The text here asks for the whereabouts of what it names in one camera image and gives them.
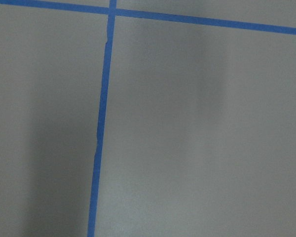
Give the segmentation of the blue tape grid lines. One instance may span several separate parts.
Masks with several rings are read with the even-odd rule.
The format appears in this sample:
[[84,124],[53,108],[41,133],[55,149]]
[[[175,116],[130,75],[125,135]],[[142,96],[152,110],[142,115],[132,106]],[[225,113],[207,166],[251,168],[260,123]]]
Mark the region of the blue tape grid lines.
[[0,0],[0,237],[296,237],[296,0]]

